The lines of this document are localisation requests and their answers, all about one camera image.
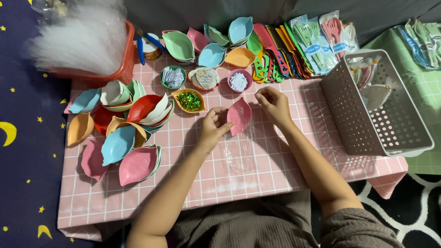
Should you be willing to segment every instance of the navy fabric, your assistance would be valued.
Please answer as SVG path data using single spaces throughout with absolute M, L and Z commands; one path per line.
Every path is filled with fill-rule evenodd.
M 67 105 L 60 102 L 69 100 L 70 81 L 44 77 L 26 58 L 26 40 L 38 34 L 38 13 L 30 3 L 0 1 L 0 26 L 6 28 L 0 29 L 0 122 L 17 128 L 5 147 L 0 129 L 0 247 L 93 247 L 91 241 L 71 242 L 56 227 Z M 40 225 L 52 239 L 37 237 Z

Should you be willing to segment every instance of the yellow crescent moon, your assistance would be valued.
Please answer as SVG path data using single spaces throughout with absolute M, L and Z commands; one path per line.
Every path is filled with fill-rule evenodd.
M 46 233 L 52 239 L 51 232 L 49 231 L 47 226 L 45 226 L 45 225 L 38 226 L 38 238 L 40 238 L 40 235 L 42 233 Z
M 6 141 L 4 147 L 10 145 L 17 136 L 17 128 L 9 122 L 0 121 L 0 128 L 6 132 Z

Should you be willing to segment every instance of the red plastic basket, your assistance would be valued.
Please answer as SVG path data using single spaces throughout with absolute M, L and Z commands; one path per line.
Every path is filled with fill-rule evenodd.
M 128 85 L 132 80 L 133 67 L 135 66 L 135 45 L 133 43 L 133 36 L 135 35 L 135 29 L 133 25 L 126 21 L 127 28 L 127 43 L 123 54 L 123 62 L 121 67 L 113 74 L 109 76 L 90 75 L 90 72 L 65 68 L 64 70 L 57 69 L 58 72 L 52 72 L 54 77 L 62 79 L 79 79 L 82 83 L 88 85 L 90 88 L 104 87 L 110 81 L 115 79 Z

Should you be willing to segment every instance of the grid pattern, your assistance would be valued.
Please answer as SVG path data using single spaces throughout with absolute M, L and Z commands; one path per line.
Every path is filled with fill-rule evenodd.
M 174 90 L 165 88 L 160 80 L 161 70 L 172 64 L 170 58 L 163 58 L 145 66 L 136 64 L 133 78 L 140 81 L 147 94 L 168 94 Z M 185 66 L 186 71 L 196 65 Z M 220 87 L 199 92 L 203 95 L 207 111 L 210 108 L 229 107 L 240 97 L 252 107 L 252 139 L 244 138 L 247 148 L 240 150 L 241 163 L 247 166 L 234 168 L 225 162 L 225 144 L 221 142 L 203 163 L 199 174 L 187 195 L 183 209 L 197 208 L 239 199 L 274 195 L 306 188 L 305 180 L 291 154 L 281 131 L 267 119 L 254 98 L 262 87 L 272 86 L 288 96 L 291 116 L 316 149 L 333 165 L 347 181 L 368 179 L 381 196 L 388 198 L 395 185 L 407 171 L 403 158 L 347 156 L 330 115 L 328 105 L 320 87 L 319 79 L 285 80 L 280 84 L 256 84 L 245 93 L 233 93 L 227 85 L 231 70 L 228 64 L 217 68 L 221 78 Z M 184 88 L 193 88 L 187 81 Z M 72 84 L 74 94 L 83 89 L 79 83 Z M 147 180 L 120 186 L 118 164 L 110 165 L 109 171 L 96 182 L 86 176 L 81 168 L 82 151 L 87 140 L 72 147 L 66 147 L 63 178 L 58 213 L 58 228 L 67 236 L 100 238 L 94 223 L 133 218 L 139 212 L 140 204 L 155 190 L 155 186 L 169 175 L 171 167 L 178 165 L 196 144 L 200 114 L 188 114 L 175 108 L 170 122 L 155 132 L 148 144 L 161 145 L 162 161 L 157 172 Z M 88 139 L 104 140 L 98 132 Z
M 434 140 L 432 150 L 406 158 L 409 173 L 441 175 L 441 71 L 428 71 L 414 62 L 398 26 L 385 31 L 364 48 L 387 51 Z

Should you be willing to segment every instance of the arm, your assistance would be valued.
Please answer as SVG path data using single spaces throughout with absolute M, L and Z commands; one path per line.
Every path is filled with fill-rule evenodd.
M 320 203 L 323 217 L 344 208 L 363 208 L 347 182 L 292 122 L 286 95 L 265 87 L 255 97 L 285 136 L 306 183 Z
M 130 230 L 127 248 L 167 247 L 165 235 L 175 224 L 202 163 L 234 124 L 225 123 L 227 110 L 220 107 L 207 113 L 198 143 L 143 207 Z

